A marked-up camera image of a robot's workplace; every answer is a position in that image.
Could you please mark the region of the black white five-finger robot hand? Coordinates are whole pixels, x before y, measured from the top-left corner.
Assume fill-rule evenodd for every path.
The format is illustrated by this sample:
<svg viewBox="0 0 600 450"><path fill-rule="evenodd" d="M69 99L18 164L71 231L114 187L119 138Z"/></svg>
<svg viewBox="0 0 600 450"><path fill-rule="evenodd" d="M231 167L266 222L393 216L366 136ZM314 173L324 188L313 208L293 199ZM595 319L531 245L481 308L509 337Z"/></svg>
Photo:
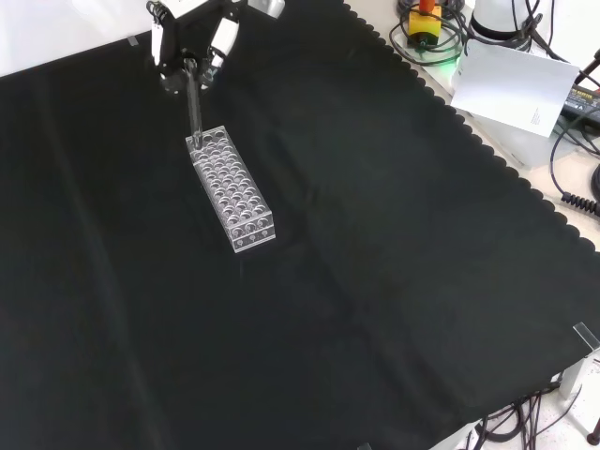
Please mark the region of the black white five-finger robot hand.
<svg viewBox="0 0 600 450"><path fill-rule="evenodd" d="M181 31L184 21L212 5L222 11L207 55L204 59L183 47ZM152 17L151 56L163 88L176 93L191 79L199 90L208 90L221 71L237 40L240 20L247 8L277 19L285 8L283 1L148 1L146 10Z"/></svg>

